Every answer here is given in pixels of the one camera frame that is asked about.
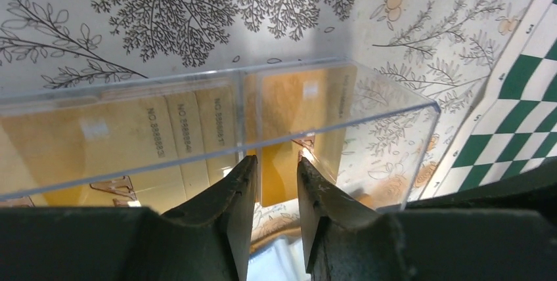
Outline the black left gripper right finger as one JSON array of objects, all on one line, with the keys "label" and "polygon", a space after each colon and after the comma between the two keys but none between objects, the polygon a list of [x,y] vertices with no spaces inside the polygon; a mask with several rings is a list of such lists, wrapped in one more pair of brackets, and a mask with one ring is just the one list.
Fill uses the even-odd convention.
[{"label": "black left gripper right finger", "polygon": [[372,210],[297,168],[305,269],[313,280],[555,280],[556,211]]}]

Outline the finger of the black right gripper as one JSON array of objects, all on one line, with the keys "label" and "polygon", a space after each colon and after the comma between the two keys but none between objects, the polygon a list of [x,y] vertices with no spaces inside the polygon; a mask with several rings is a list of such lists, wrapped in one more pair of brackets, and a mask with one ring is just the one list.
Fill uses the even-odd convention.
[{"label": "finger of the black right gripper", "polygon": [[556,211],[556,160],[497,182],[445,196],[418,200],[407,209],[501,208]]}]

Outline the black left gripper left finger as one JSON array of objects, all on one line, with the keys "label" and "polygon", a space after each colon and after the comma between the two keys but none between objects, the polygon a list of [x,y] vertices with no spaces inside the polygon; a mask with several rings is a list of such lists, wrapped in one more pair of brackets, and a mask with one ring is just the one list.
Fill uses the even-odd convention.
[{"label": "black left gripper left finger", "polygon": [[2,280],[245,280],[257,158],[159,214],[147,207],[4,207]]}]

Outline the clear box of orange blocks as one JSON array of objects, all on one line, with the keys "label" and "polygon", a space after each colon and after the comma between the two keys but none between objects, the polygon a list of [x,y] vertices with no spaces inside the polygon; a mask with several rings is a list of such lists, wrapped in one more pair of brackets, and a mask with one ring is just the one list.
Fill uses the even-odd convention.
[{"label": "clear box of orange blocks", "polygon": [[133,80],[91,61],[1,98],[1,205],[150,207],[165,212],[255,156],[255,198],[297,197],[309,160],[331,183],[371,188],[368,164],[424,155],[440,109],[346,59]]}]

